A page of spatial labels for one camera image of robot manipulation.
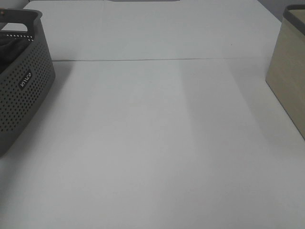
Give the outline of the grey perforated plastic basket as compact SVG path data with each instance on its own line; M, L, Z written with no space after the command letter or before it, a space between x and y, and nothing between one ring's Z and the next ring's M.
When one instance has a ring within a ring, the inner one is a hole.
M3 156L34 117L55 71L38 10L1 9L1 23L26 31L0 32L0 154Z

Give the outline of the beige fabric storage bin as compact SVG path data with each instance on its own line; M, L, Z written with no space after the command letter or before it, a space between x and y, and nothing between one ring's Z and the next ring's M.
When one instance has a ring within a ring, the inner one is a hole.
M302 137L305 136L305 6L288 5L265 79Z

